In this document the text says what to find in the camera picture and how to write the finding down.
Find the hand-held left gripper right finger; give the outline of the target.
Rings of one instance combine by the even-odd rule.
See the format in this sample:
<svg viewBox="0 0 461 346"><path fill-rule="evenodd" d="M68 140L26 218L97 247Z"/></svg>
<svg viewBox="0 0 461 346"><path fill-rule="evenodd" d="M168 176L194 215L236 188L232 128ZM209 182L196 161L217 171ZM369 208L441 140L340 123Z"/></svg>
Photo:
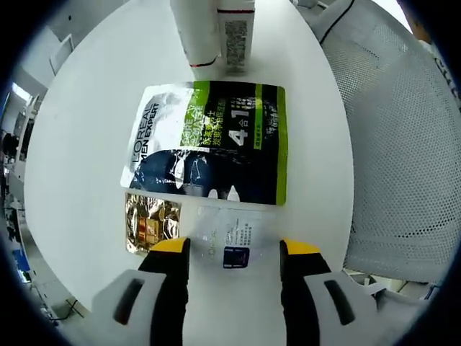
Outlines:
<svg viewBox="0 0 461 346"><path fill-rule="evenodd" d="M375 345L376 302L363 286L312 244L284 238L279 250L288 345Z"/></svg>

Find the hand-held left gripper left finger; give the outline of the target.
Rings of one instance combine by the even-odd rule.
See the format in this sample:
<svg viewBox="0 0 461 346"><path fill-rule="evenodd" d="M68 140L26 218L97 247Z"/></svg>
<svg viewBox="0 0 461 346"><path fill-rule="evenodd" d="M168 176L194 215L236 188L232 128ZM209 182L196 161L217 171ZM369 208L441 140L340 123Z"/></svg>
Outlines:
<svg viewBox="0 0 461 346"><path fill-rule="evenodd" d="M93 345L182 345L188 303L190 239L155 244L92 300Z"/></svg>

